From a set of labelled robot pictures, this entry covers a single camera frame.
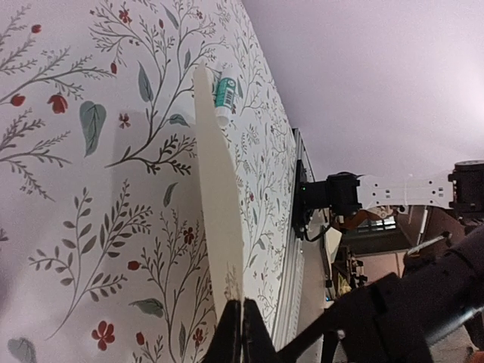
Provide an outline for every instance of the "leaf pattern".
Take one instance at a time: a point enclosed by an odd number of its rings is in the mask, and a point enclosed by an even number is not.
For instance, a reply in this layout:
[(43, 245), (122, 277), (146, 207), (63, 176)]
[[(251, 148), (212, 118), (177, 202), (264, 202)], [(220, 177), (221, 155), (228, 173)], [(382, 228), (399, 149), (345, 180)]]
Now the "leaf pattern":
[(20, 363), (37, 363), (36, 349), (28, 339), (10, 339), (7, 346), (10, 354)]
[(144, 314), (155, 315), (158, 318), (163, 317), (163, 304), (154, 298), (134, 301), (130, 306), (137, 306)]
[(163, 205), (165, 207), (167, 207), (169, 205), (169, 202), (172, 201), (173, 190), (175, 189), (177, 184), (178, 183), (173, 183), (169, 185), (168, 188), (166, 189), (165, 197), (163, 198)]
[[(120, 342), (132, 351), (130, 363), (188, 363), (205, 354), (216, 317), (196, 141), (187, 121), (194, 118), (192, 73), (201, 62), (214, 76), (214, 90), (222, 69), (237, 72), (234, 118), (222, 131), (240, 188), (244, 292), (257, 300), (270, 331), (294, 145), (243, 5), (95, 0), (82, 3), (75, 17), (66, 13), (72, 26), (61, 29), (42, 4), (12, 1), (6, 8), (14, 12), (0, 14), (0, 173), (11, 172), (0, 194), (14, 212), (2, 219), (0, 241), (22, 246), (8, 251), (31, 251), (27, 261), (16, 252), (11, 258), (32, 267), (26, 288), (55, 306), (57, 326), (47, 336), (33, 333), (31, 341), (11, 339), (7, 355), (32, 363), (32, 342), (47, 338), (59, 346), (61, 336), (77, 343), (81, 335), (107, 361)], [(59, 1), (49, 6), (62, 8)], [(20, 197), (46, 201), (17, 211), (26, 204), (17, 202), (12, 185)], [(25, 231), (16, 231), (14, 216), (22, 216)], [(27, 241), (35, 243), (26, 247)], [(229, 266), (225, 285), (226, 296), (242, 293)], [(18, 329), (10, 321), (29, 303), (35, 302), (26, 294), (12, 304), (2, 331)], [(128, 317), (123, 327), (119, 321)], [(65, 335), (71, 327), (85, 330), (88, 321), (95, 321), (89, 331)]]
[(150, 80), (148, 79), (146, 71), (141, 63), (139, 64), (138, 87), (139, 94), (144, 102), (153, 100), (153, 90), (151, 89)]
[(106, 120), (106, 109), (100, 104), (86, 101), (79, 108), (82, 133), (85, 139), (85, 157), (91, 155), (98, 148), (99, 137)]

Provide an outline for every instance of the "red flower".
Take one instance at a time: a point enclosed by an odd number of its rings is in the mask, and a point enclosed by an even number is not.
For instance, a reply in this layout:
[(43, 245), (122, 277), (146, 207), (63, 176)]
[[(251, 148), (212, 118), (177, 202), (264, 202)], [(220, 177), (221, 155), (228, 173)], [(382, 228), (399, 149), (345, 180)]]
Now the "red flower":
[(121, 125), (119, 125), (119, 127), (121, 129), (124, 129), (125, 127), (130, 127), (131, 126), (131, 123), (129, 123), (129, 116), (127, 113), (125, 113), (124, 115), (122, 113), (119, 114), (119, 121), (121, 121)]
[(22, 103), (25, 101), (25, 96), (20, 96), (20, 93), (13, 95), (10, 99), (10, 103), (13, 104), (15, 107), (22, 106)]
[(203, 342), (203, 331), (198, 327), (193, 335), (193, 340), (195, 341), (195, 347), (198, 348)]
[(102, 351), (107, 349), (107, 344), (114, 342), (114, 326), (102, 321), (98, 325), (98, 329), (94, 329), (91, 333), (93, 339), (99, 340), (98, 348)]
[(129, 17), (129, 12), (127, 10), (120, 10), (119, 18), (123, 21), (124, 24), (131, 23), (131, 17)]
[(136, 342), (140, 346), (143, 346), (144, 345), (144, 336), (143, 336), (143, 333), (141, 331), (136, 334)]
[(62, 95), (52, 95), (47, 104), (52, 104), (52, 110), (54, 113), (66, 113), (67, 101)]
[(32, 33), (34, 34), (39, 34), (40, 31), (42, 30), (42, 26), (40, 24), (32, 25)]
[(128, 262), (128, 270), (136, 271), (140, 266), (138, 261), (129, 261)]
[(191, 244), (193, 242), (193, 240), (195, 239), (193, 231), (194, 231), (194, 229), (192, 227), (189, 227), (187, 230), (183, 231), (183, 235), (185, 236), (185, 243), (186, 244)]

